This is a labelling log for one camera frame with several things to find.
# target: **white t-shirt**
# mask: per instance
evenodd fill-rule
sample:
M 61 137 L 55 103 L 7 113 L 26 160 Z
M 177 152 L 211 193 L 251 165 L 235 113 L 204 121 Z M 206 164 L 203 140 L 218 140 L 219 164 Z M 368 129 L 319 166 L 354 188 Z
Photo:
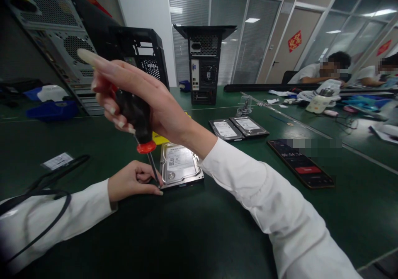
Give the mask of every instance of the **white t-shirt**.
M 319 77 L 320 64 L 313 63 L 304 68 L 302 68 L 293 78 L 288 82 L 288 84 L 302 83 L 301 79 L 304 77 L 318 78 Z
M 372 80 L 376 82 L 380 80 L 380 76 L 381 76 L 380 74 L 379 75 L 376 74 L 376 66 L 368 66 L 358 72 L 355 84 L 362 85 L 360 80 L 363 78 L 372 78 Z

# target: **black screwdriver handle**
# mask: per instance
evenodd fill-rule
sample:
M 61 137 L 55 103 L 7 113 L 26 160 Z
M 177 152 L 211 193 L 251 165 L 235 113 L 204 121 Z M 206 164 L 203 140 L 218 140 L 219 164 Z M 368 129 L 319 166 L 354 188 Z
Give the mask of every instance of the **black screwdriver handle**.
M 152 141 L 152 126 L 150 124 L 150 107 L 140 97 L 125 90 L 115 92 L 115 101 L 129 124 L 136 130 L 136 138 L 139 144 Z

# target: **white shirt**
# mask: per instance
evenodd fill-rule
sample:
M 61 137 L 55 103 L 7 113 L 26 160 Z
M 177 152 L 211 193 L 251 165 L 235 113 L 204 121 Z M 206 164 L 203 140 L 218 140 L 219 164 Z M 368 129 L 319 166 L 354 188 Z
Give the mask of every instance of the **white shirt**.
M 279 278 L 361 278 L 314 207 L 271 166 L 221 139 L 199 165 L 251 213 L 262 232 L 269 234 Z M 106 180 L 73 194 L 60 221 L 12 262 L 15 272 L 54 244 L 90 229 L 110 215 L 107 191 Z M 18 213 L 1 217 L 0 229 L 8 249 L 5 253 L 11 257 L 39 235 L 59 213 L 63 202 L 31 197 L 15 208 Z
M 381 77 L 380 74 L 379 75 L 376 74 L 376 66 L 368 66 L 361 69 L 358 72 L 355 84 L 362 85 L 360 80 L 363 78 L 372 78 L 372 80 L 376 82 L 380 80 L 380 77 Z
M 293 76 L 293 78 L 288 82 L 288 84 L 302 83 L 301 79 L 303 79 L 304 77 L 318 78 L 319 69 L 320 69 L 319 63 L 310 64 L 302 68 L 300 71 L 298 71 L 298 73 Z

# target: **screwdriver shaft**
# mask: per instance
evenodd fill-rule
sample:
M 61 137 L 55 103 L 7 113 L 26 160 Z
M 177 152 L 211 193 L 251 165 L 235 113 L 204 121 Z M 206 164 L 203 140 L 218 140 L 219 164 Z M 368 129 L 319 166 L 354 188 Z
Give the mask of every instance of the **screwdriver shaft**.
M 155 180 L 158 183 L 158 185 L 160 186 L 160 181 L 159 181 L 159 178 L 158 178 L 158 174 L 156 172 L 155 163 L 153 161 L 153 157 L 152 157 L 151 153 L 148 153 L 148 158 L 149 158 L 150 165 L 152 166 L 153 174 L 155 175 Z

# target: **hard drive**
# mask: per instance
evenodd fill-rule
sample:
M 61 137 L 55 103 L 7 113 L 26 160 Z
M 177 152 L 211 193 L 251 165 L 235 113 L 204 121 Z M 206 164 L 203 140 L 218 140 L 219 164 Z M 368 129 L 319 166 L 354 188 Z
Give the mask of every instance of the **hard drive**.
M 184 146 L 172 142 L 162 144 L 160 158 L 160 174 L 164 183 L 162 189 L 192 185 L 202 180 L 204 174 L 198 166 L 198 161 L 198 156 Z
M 214 134 L 225 141 L 240 141 L 242 133 L 233 125 L 229 119 L 215 119 L 209 121 Z
M 248 116 L 230 117 L 233 124 L 242 132 L 245 138 L 268 135 L 269 132 Z

